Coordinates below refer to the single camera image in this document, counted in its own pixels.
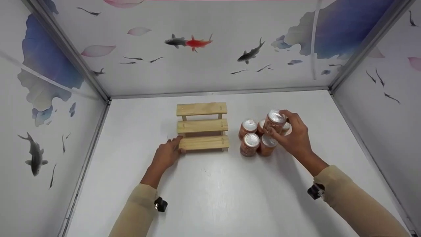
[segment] white tabletop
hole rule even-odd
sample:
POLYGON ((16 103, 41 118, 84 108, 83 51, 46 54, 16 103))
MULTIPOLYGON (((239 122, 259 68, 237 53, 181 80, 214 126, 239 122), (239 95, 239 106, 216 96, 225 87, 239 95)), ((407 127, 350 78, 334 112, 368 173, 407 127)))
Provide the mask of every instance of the white tabletop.
POLYGON ((231 146, 194 153, 167 170, 158 188, 168 202, 149 237, 357 236, 321 199, 312 176, 281 147, 269 158, 244 158, 238 129, 273 108, 297 112, 313 150, 335 164, 402 224, 388 188, 367 160, 327 91, 114 100, 72 217, 68 237, 108 236, 155 149, 176 136, 176 105, 227 102, 231 146))

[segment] wooden step stand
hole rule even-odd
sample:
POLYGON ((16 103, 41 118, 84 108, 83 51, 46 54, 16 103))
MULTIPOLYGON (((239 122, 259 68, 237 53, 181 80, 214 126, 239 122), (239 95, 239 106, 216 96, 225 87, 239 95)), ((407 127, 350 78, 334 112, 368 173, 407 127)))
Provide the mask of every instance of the wooden step stand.
POLYGON ((177 105, 177 116, 181 116, 183 121, 177 123, 177 133, 183 135, 179 148, 186 151, 221 149, 227 150, 229 147, 228 121, 222 115, 228 113, 225 102, 218 103, 198 103, 177 105), (218 114, 218 119, 187 120, 187 116, 218 114), (186 137, 205 132, 221 132, 218 136, 186 137))

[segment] human hand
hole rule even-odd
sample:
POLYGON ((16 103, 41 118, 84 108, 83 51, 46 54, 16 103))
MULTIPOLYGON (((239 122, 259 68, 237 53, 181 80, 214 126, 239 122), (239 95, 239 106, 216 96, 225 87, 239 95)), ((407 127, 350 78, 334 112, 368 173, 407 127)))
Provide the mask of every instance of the human hand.
POLYGON ((159 145, 150 168, 156 172, 164 173, 179 159, 181 154, 186 153, 185 150, 179 149, 182 138, 183 136, 178 136, 172 140, 168 139, 167 143, 159 145))
POLYGON ((288 110, 281 110, 281 114, 285 114, 292 126, 292 132, 289 135, 282 136, 275 129, 270 128, 268 134, 282 145, 287 152, 295 158, 300 159, 312 155, 313 150, 310 145, 309 129, 301 120, 297 113, 291 113, 288 110))

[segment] sleeve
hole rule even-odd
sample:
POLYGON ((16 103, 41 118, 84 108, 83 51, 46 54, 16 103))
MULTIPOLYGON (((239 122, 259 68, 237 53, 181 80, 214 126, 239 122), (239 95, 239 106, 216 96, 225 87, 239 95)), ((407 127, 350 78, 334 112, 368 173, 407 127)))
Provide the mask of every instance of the sleeve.
POLYGON ((157 190, 140 183, 130 194, 109 237, 145 237, 156 214, 157 190))
POLYGON ((408 237, 397 219, 350 177, 331 165, 314 178, 325 187, 324 201, 329 204, 360 237, 408 237))

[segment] can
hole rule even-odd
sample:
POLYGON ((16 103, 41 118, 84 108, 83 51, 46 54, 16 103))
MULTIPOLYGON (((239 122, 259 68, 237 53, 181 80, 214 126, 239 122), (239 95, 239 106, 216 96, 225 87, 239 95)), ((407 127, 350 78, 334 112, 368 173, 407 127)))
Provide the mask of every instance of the can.
POLYGON ((282 128, 282 131, 281 131, 281 135, 282 136, 286 136, 287 134, 288 134, 288 132, 289 132, 289 130, 291 129, 291 124, 290 123, 288 123, 288 122, 286 122, 285 124, 284 124, 284 127, 282 128))
POLYGON ((260 145, 259 136, 255 133, 247 133, 240 145, 240 154, 245 157, 252 157, 260 145))
POLYGON ((278 142, 270 137, 268 134, 263 134, 260 139, 260 146, 257 149, 257 154, 261 156, 270 156, 274 149, 278 145, 278 142))
POLYGON ((241 123, 238 138, 242 140, 247 133, 255 133, 256 131, 257 123, 252 119, 246 119, 241 123))
POLYGON ((269 131, 269 128, 273 127, 276 133, 281 133, 286 121, 287 117, 281 114, 280 110, 271 110, 266 116, 263 128, 269 131))
POLYGON ((263 120, 261 120, 260 122, 259 122, 259 124, 257 125, 257 131, 256 131, 256 134, 259 136, 259 137, 262 137, 263 136, 263 134, 265 134, 265 132, 264 132, 264 130, 263 130, 263 125, 264 125, 264 119, 263 120))

